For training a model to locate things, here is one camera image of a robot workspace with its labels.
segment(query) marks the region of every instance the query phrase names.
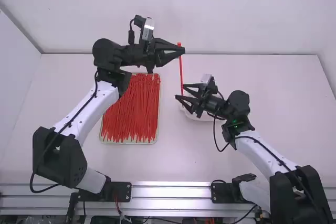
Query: black wire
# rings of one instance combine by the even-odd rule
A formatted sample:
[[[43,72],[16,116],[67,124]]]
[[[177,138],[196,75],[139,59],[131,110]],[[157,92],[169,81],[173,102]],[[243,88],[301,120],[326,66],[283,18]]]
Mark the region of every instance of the black wire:
[[[151,217],[148,216],[143,222],[139,222],[139,224],[145,224]]]
[[[49,150],[49,148],[51,147],[51,145],[54,143],[54,141],[56,140],[56,138],[61,134],[62,131],[64,131],[67,127],[71,126],[71,123],[74,121],[74,119],[82,112],[82,110],[89,104],[89,102],[91,102],[91,100],[93,98],[96,97],[97,95],[97,89],[98,89],[98,83],[97,83],[97,75],[98,75],[98,71],[96,71],[95,75],[95,91],[92,94],[92,96],[87,100],[87,102],[77,111],[77,113],[59,130],[59,132],[57,132],[54,137],[50,140],[49,144],[47,145],[47,147],[45,148],[45,150],[42,152],[40,158],[38,159],[38,161],[36,162],[36,166],[35,168],[33,168],[33,172],[32,175],[30,177],[30,181],[29,181],[29,187],[30,187],[30,191],[34,194],[39,194],[39,193],[43,193],[44,191],[50,190],[56,186],[59,186],[60,184],[54,184],[52,186],[49,186],[47,188],[44,188],[42,190],[34,190],[33,189],[33,181],[34,181],[34,177],[35,174],[37,172],[38,166],[41,163],[42,159],[44,158],[45,154],[47,153],[47,151]]]
[[[239,220],[236,220],[235,222],[231,222],[231,223],[224,223],[223,224],[236,224],[238,222],[241,222],[243,219],[245,219],[251,212],[252,210],[256,207],[257,205],[255,204],[246,214],[244,214],[244,216],[242,216]]]
[[[302,181],[298,178],[298,176],[296,176],[296,174],[286,165],[286,163],[284,161],[282,161],[280,158],[278,158],[270,149],[268,149],[263,143],[261,143],[259,140],[255,139],[254,137],[251,136],[238,136],[235,139],[238,138],[248,138],[253,140],[255,143],[258,143],[261,147],[263,147],[272,157],[274,157],[287,171],[289,171],[289,173],[294,177],[294,179],[297,181],[297,183],[300,185],[300,187],[303,189],[304,192],[306,192],[306,195],[309,199],[309,201],[311,202],[311,204],[313,205],[316,213],[319,216],[319,219],[321,221],[321,223],[323,223],[323,218],[321,216],[320,211],[317,208],[317,205],[315,204],[312,196],[310,195],[310,193],[308,192],[308,190],[306,189],[306,187],[303,185]]]
[[[85,201],[83,201],[84,218],[86,218]]]
[[[151,220],[162,220],[162,221],[166,221],[166,222],[170,222],[170,223],[174,223],[174,224],[182,224],[181,222],[177,222],[177,221],[173,221],[173,220],[166,220],[166,219],[157,218],[157,217],[150,217],[149,219],[151,219]]]
[[[217,145],[216,131],[215,131],[217,112],[215,113],[215,116],[214,116],[214,125],[213,125],[214,141],[215,141],[215,145],[216,145],[217,150],[218,150],[219,152],[223,152],[223,151],[226,149],[226,147],[227,147],[230,143],[227,143],[227,144],[223,147],[223,149],[221,149],[221,150],[219,149],[219,147],[218,147],[218,145]]]
[[[220,97],[222,97],[222,99],[223,99],[223,101],[225,101],[224,100],[224,97],[223,97],[223,95],[220,93],[220,92],[218,92],[218,94],[220,95]],[[225,149],[226,149],[226,147],[228,147],[229,146],[229,143],[227,143],[224,147],[223,147],[223,149],[219,149],[219,147],[218,147],[218,145],[217,145],[217,140],[216,140],[216,131],[215,131],[215,125],[216,125],[216,119],[218,118],[217,117],[217,113],[219,112],[219,109],[216,111],[216,113],[214,114],[214,125],[213,125],[213,134],[214,134],[214,141],[215,141],[215,145],[216,145],[216,148],[217,148],[217,150],[219,151],[219,152],[223,152]]]
[[[130,30],[131,31],[133,31],[133,29],[132,29],[132,22],[134,21],[134,19],[131,19],[131,21],[130,21]]]
[[[215,179],[214,181],[211,182],[211,184],[215,182],[222,182],[223,184],[226,184],[226,182],[222,179]]]

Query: white tabletop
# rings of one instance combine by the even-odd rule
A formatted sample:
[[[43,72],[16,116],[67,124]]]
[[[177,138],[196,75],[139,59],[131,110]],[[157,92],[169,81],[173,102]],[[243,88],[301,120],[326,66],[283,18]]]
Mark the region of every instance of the white tabletop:
[[[153,145],[99,141],[99,120],[83,150],[89,166],[112,180],[194,181],[262,176],[231,147],[219,153],[212,122],[188,119],[174,95],[180,93],[179,61],[155,69],[161,76],[160,120]],[[93,84],[92,55],[43,55],[0,166],[0,183],[27,182],[32,171],[32,134],[51,127]],[[250,121],[262,137],[299,165],[312,165],[324,185],[335,185],[333,164],[336,102],[316,56],[185,55],[185,83],[211,73],[225,98],[234,90],[250,95]],[[129,67],[130,71],[144,71]],[[217,139],[223,146],[220,122]]]

